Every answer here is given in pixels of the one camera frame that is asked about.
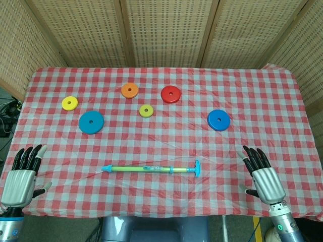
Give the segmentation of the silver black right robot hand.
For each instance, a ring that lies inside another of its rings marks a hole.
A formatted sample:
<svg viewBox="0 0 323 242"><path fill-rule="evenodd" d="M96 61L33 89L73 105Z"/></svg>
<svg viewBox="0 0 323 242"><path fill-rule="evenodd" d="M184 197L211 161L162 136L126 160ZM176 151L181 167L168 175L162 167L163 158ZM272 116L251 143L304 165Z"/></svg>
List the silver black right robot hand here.
<svg viewBox="0 0 323 242"><path fill-rule="evenodd" d="M238 155L242 158L255 185L255 189L245 188L245 193L260 198L268 205L282 202L286 196L285 190L265 153L259 148L253 149L245 145L243 149L246 154L239 152Z"/></svg>

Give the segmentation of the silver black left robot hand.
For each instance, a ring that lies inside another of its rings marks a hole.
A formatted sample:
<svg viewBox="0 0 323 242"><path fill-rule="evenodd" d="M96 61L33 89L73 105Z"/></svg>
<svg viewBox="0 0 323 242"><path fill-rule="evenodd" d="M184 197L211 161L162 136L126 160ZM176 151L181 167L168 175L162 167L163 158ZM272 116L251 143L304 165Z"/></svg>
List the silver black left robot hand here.
<svg viewBox="0 0 323 242"><path fill-rule="evenodd" d="M15 156L12 169L9 171L1 204L7 208L24 208L32 199L44 194L51 187L52 182L35 189L38 171L47 150L46 145L37 145L21 149Z"/></svg>

